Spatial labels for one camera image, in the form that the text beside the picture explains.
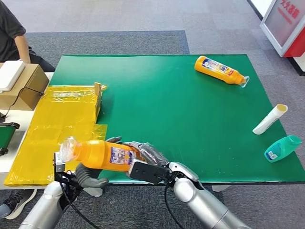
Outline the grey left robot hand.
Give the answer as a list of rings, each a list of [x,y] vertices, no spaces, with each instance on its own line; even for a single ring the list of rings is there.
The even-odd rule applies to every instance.
[[[82,188],[102,188],[109,181],[108,178],[98,178],[102,169],[88,168],[79,163],[75,169],[77,182]]]

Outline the plastic-covered grey right robot hand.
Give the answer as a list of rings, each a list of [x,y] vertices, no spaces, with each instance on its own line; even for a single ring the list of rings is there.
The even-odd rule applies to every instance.
[[[157,150],[150,143],[140,143],[136,141],[124,142],[124,145],[134,148],[140,153],[145,162],[148,164],[156,166],[166,166],[169,163],[169,160],[163,155],[161,152]]]

